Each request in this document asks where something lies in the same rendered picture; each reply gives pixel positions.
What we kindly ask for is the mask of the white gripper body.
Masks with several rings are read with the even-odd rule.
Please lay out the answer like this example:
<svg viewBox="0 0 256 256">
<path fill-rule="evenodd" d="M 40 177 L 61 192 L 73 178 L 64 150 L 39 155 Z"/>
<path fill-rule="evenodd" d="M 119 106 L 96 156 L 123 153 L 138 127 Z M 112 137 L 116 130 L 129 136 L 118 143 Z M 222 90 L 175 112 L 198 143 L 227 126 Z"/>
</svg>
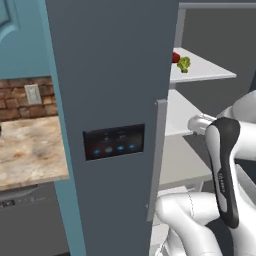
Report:
<svg viewBox="0 0 256 256">
<path fill-rule="evenodd" d="M 215 117 L 201 113 L 190 118 L 187 127 L 195 134 L 204 135 L 206 128 L 215 120 Z"/>
</svg>

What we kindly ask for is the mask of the white fridge shelf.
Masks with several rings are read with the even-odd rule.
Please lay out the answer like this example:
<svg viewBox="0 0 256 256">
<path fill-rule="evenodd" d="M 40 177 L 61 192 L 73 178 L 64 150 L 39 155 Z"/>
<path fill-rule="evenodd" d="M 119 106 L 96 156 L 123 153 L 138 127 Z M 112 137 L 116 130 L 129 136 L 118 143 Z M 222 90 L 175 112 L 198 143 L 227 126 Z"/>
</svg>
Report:
<svg viewBox="0 0 256 256">
<path fill-rule="evenodd" d="M 182 73 L 177 67 L 177 63 L 172 64 L 170 73 L 170 82 L 172 84 L 236 77 L 235 73 L 228 71 L 184 48 L 175 48 L 174 52 L 178 53 L 180 58 L 189 57 L 191 64 L 187 73 Z"/>
<path fill-rule="evenodd" d="M 191 135 L 192 132 L 188 129 L 187 123 L 192 117 L 200 113 L 201 111 L 177 90 L 170 90 L 165 135 Z"/>
<path fill-rule="evenodd" d="M 198 185 L 212 179 L 211 171 L 182 136 L 165 138 L 159 189 Z"/>
</svg>

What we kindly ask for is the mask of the green broccoli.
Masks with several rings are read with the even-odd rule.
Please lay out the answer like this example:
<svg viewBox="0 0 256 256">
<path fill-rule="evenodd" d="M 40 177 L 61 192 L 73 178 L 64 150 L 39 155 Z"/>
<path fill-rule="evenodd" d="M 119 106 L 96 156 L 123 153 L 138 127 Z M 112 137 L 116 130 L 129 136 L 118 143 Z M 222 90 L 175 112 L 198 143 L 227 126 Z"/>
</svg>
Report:
<svg viewBox="0 0 256 256">
<path fill-rule="evenodd" d="M 189 57 L 181 57 L 177 63 L 177 67 L 180 69 L 182 73 L 187 73 L 190 64 L 191 62 Z"/>
</svg>

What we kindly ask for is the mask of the grey fridge door with screen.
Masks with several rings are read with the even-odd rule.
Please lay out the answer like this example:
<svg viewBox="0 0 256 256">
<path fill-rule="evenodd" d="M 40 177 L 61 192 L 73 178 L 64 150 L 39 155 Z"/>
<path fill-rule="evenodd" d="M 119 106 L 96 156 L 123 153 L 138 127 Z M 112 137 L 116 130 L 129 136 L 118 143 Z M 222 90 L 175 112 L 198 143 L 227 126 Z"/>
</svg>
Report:
<svg viewBox="0 0 256 256">
<path fill-rule="evenodd" d="M 46 0 L 86 256 L 148 256 L 178 0 Z"/>
</svg>

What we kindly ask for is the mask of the teal side panel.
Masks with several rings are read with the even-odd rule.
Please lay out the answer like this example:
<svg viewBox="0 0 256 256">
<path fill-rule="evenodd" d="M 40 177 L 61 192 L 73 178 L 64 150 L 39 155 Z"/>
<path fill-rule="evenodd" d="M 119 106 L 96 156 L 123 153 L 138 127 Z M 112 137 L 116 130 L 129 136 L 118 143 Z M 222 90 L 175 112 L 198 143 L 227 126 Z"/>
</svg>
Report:
<svg viewBox="0 0 256 256">
<path fill-rule="evenodd" d="M 39 10 L 42 18 L 44 38 L 47 51 L 47 59 L 49 63 L 50 76 L 54 86 L 54 93 L 58 107 L 58 117 L 60 122 L 60 129 L 62 141 L 65 152 L 66 164 L 68 167 L 69 178 L 55 182 L 55 190 L 58 198 L 62 221 L 65 229 L 65 234 L 70 250 L 71 256 L 86 256 L 86 248 L 84 241 L 84 234 L 81 224 L 81 217 L 79 211 L 79 204 L 72 168 L 72 161 L 70 155 L 70 147 L 67 137 L 65 115 L 61 99 L 60 86 L 58 81 L 55 56 L 52 44 L 52 36 L 50 29 L 49 16 L 47 11 L 47 1 L 39 1 Z"/>
</svg>

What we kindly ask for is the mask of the grey dishwasher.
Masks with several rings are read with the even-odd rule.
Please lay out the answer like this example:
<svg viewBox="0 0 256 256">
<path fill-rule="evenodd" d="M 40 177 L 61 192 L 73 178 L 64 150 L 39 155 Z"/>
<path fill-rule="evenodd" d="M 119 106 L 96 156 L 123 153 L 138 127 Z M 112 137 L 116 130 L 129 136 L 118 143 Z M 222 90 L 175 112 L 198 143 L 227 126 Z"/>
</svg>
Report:
<svg viewBox="0 0 256 256">
<path fill-rule="evenodd" d="M 70 256 L 53 182 L 0 191 L 0 256 Z"/>
</svg>

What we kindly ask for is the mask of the white wall socket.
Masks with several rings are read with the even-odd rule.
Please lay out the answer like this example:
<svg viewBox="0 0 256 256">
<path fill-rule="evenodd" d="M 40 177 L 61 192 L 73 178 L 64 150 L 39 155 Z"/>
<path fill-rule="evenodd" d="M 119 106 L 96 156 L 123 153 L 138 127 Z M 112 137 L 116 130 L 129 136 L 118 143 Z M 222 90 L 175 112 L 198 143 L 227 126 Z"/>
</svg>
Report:
<svg viewBox="0 0 256 256">
<path fill-rule="evenodd" d="M 37 84 L 25 85 L 24 88 L 29 105 L 42 103 L 39 86 Z"/>
</svg>

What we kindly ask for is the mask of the teal wall cupboard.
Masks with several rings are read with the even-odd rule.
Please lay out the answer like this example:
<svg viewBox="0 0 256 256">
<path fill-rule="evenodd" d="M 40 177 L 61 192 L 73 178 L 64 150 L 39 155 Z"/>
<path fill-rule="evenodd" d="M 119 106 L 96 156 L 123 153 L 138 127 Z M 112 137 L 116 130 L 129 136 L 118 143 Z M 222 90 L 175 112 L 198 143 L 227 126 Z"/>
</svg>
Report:
<svg viewBox="0 0 256 256">
<path fill-rule="evenodd" d="M 49 74 L 38 0 L 0 0 L 0 79 Z"/>
</svg>

